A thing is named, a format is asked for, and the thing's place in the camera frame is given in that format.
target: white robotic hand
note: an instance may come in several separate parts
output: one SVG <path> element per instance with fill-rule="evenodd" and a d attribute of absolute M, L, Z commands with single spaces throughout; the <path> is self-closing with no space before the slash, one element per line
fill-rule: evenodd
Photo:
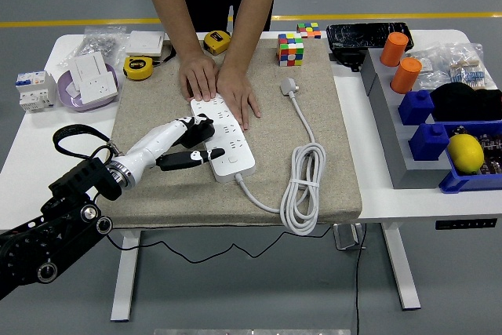
<path fill-rule="evenodd" d="M 160 166 L 162 170 L 184 169 L 224 154 L 223 149 L 213 151 L 165 153 L 173 146 L 182 144 L 193 147 L 214 134 L 213 121 L 204 115 L 178 118 L 155 127 L 125 154 L 114 157 L 107 168 L 122 188 L 134 188 L 146 168 Z"/>

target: tape measure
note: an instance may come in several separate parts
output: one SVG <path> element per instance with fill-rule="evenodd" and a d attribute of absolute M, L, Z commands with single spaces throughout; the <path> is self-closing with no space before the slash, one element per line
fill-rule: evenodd
<path fill-rule="evenodd" d="M 124 75 L 131 80 L 144 80 L 154 73 L 153 60 L 148 56 L 128 56 L 124 62 Z"/>
<path fill-rule="evenodd" d="M 213 55 L 221 54 L 228 49 L 230 35 L 226 31 L 210 31 L 204 37 L 204 49 Z"/>

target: black floor cable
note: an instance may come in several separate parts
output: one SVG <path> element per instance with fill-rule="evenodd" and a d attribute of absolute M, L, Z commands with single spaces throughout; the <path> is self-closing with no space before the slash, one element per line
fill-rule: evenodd
<path fill-rule="evenodd" d="M 361 260 L 362 247 L 366 238 L 367 225 L 364 226 L 364 233 L 362 235 L 361 246 L 358 252 L 358 261 L 355 265 L 355 316 L 356 316 L 356 335 L 359 335 L 359 261 Z"/>
<path fill-rule="evenodd" d="M 214 257 L 218 257 L 220 255 L 223 255 L 223 254 L 229 252 L 233 248 L 239 249 L 243 253 L 246 253 L 251 258 L 256 259 L 258 257 L 261 257 L 265 252 L 267 252 L 267 250 L 269 250 L 273 245 L 275 245 L 278 242 L 278 240 L 282 238 L 283 235 L 294 235 L 295 237 L 303 237 L 303 238 L 306 238 L 306 239 L 321 239 L 321 238 L 323 238 L 328 233 L 329 229 L 331 229 L 331 227 L 329 227 L 328 229 L 326 229 L 326 231 L 322 235 L 295 235 L 294 233 L 290 233 L 288 231 L 284 231 L 283 233 L 280 234 L 279 237 L 276 238 L 275 241 L 273 241 L 273 243 L 271 243 L 269 246 L 267 246 L 263 251 L 261 251 L 257 255 L 252 255 L 247 250 L 243 249 L 241 246 L 232 243 L 226 250 L 221 251 L 221 252 L 216 253 L 216 254 L 213 254 L 212 256 L 204 258 L 204 259 L 201 259 L 201 260 L 190 260 L 190 259 L 188 259 L 182 253 L 176 251 L 175 249 L 173 249 L 171 246 L 169 246 L 164 241 L 157 241 L 157 242 L 154 242 L 154 243 L 151 243 L 151 244 L 148 244 L 148 245 L 138 245 L 138 246 L 129 247 L 129 248 L 122 248 L 119 245 L 117 245 L 113 241 L 113 239 L 111 239 L 110 235 L 107 235 L 107 238 L 108 238 L 108 240 L 111 242 L 111 244 L 113 246 L 115 246 L 117 249 L 119 249 L 121 251 L 129 251 L 129 250 L 134 250 L 134 249 L 139 249 L 139 248 L 152 247 L 152 246 L 156 246 L 156 245 L 164 245 L 167 249 L 169 249 L 171 252 L 175 253 L 176 255 L 179 255 L 180 257 L 182 257 L 183 259 L 185 259 L 188 263 L 199 264 L 199 263 L 206 262 L 206 261 L 208 261 L 210 259 L 213 259 Z"/>

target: orange cup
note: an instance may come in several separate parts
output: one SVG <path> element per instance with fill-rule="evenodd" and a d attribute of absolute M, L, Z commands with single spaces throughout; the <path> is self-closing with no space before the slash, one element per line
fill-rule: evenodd
<path fill-rule="evenodd" d="M 399 94 L 408 93 L 413 88 L 421 70 L 422 63 L 418 59 L 404 58 L 401 60 L 391 82 L 392 90 Z"/>
<path fill-rule="evenodd" d="M 401 60 L 402 54 L 405 53 L 408 41 L 408 37 L 403 33 L 399 33 L 398 31 L 390 33 L 385 42 L 380 62 L 388 67 L 396 67 Z"/>

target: small rubik's cube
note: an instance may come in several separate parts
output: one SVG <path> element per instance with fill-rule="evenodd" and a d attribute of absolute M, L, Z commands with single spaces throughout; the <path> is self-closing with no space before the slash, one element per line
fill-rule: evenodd
<path fill-rule="evenodd" d="M 321 29 L 317 23 L 298 24 L 296 31 L 300 33 L 302 38 L 321 38 Z"/>
<path fill-rule="evenodd" d="M 304 42 L 298 33 L 281 34 L 277 37 L 279 66 L 301 66 L 304 61 Z"/>

